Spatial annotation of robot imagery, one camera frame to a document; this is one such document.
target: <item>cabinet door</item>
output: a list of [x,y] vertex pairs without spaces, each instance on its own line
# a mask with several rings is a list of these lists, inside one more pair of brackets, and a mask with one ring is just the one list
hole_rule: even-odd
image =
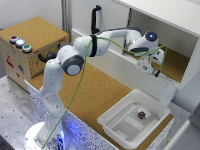
[[[113,0],[74,0],[73,3],[73,29],[83,35],[91,34],[91,15],[96,5],[101,7],[96,12],[96,28],[102,31],[127,27],[129,8]],[[124,46],[124,38],[114,39]],[[122,54],[122,50],[111,44],[110,49]]]

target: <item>brown countertop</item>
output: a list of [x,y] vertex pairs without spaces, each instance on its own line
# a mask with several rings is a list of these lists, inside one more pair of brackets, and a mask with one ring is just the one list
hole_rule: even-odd
[[[64,75],[63,88],[59,95],[66,108],[73,97],[80,77],[81,73],[73,77]],[[29,82],[39,90],[43,85],[43,74]],[[131,89],[87,63],[83,81],[70,111],[119,149],[123,149],[105,134],[103,127],[97,122],[97,118],[129,92]],[[173,116],[170,114],[137,150],[145,150],[172,119]]]

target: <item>green cable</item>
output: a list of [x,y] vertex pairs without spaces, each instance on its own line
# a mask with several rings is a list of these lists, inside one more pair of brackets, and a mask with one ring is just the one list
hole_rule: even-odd
[[[156,48],[156,49],[154,49],[154,50],[152,50],[152,51],[149,51],[149,52],[135,53],[135,52],[130,52],[130,51],[128,51],[127,49],[125,49],[124,47],[122,47],[121,45],[117,44],[116,42],[114,42],[114,41],[112,41],[112,40],[110,40],[110,39],[107,39],[107,38],[104,38],[104,37],[97,37],[97,39],[108,40],[108,41],[110,41],[110,42],[116,44],[118,47],[122,48],[124,51],[126,51],[126,52],[128,52],[128,53],[131,53],[131,54],[149,54],[149,53],[152,53],[152,52],[154,52],[154,51],[157,51],[158,49],[161,49],[161,48],[163,48],[163,47],[166,47],[165,55],[166,55],[166,53],[167,53],[167,46],[166,46],[166,45],[162,45],[162,46],[160,46],[160,47],[158,47],[158,48]],[[83,80],[83,75],[84,75],[84,72],[85,72],[85,65],[86,65],[86,60],[87,60],[87,53],[88,53],[88,49],[89,49],[89,47],[90,47],[91,42],[92,42],[92,40],[88,43],[88,46],[87,46],[87,49],[86,49],[86,55],[85,55],[85,60],[84,60],[83,72],[82,72],[82,75],[81,75],[81,79],[80,79],[80,81],[79,81],[79,84],[78,84],[78,86],[77,86],[77,88],[76,88],[76,91],[75,91],[75,93],[74,93],[74,96],[73,96],[73,98],[72,98],[72,100],[71,100],[71,102],[70,102],[70,104],[69,104],[67,110],[64,112],[64,114],[62,115],[62,117],[60,118],[60,120],[58,121],[58,123],[56,124],[56,126],[54,127],[54,129],[52,130],[51,134],[49,135],[48,139],[46,140],[46,142],[45,142],[44,145],[42,146],[41,150],[45,147],[45,145],[46,145],[47,142],[49,141],[51,135],[53,134],[53,132],[55,131],[55,129],[57,128],[57,126],[60,124],[60,122],[62,121],[62,119],[64,118],[64,116],[68,113],[68,111],[69,111],[69,109],[70,109],[70,107],[71,107],[71,105],[72,105],[72,103],[73,103],[73,101],[74,101],[74,99],[75,99],[75,97],[76,97],[76,93],[78,92],[79,87],[80,87],[80,85],[81,85],[81,82],[82,82],[82,80]],[[162,64],[161,64],[159,70],[162,69],[162,65],[163,65],[163,63],[164,63],[165,55],[164,55],[164,58],[163,58],[163,61],[162,61]]]

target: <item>brown box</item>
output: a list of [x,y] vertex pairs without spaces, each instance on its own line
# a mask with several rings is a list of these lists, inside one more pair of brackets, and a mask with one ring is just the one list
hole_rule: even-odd
[[[9,38],[17,35],[32,46],[31,53],[10,44]],[[24,79],[29,81],[42,73],[45,67],[38,54],[47,57],[49,52],[57,52],[59,44],[68,43],[69,35],[40,17],[36,17],[0,31],[0,50],[7,75],[25,90]]]

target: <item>black handle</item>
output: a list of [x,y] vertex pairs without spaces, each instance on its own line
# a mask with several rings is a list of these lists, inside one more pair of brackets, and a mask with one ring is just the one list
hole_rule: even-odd
[[56,58],[56,56],[57,56],[57,53],[53,53],[53,52],[49,52],[49,53],[47,54],[47,57],[43,57],[42,54],[39,54],[39,55],[38,55],[39,59],[40,59],[42,62],[44,62],[44,63],[46,63],[46,62],[47,62],[48,60],[50,60],[50,59]]
[[96,12],[98,10],[101,10],[101,7],[96,5],[96,8],[92,10],[92,25],[91,25],[91,30],[92,34],[98,33],[100,30],[96,28]]

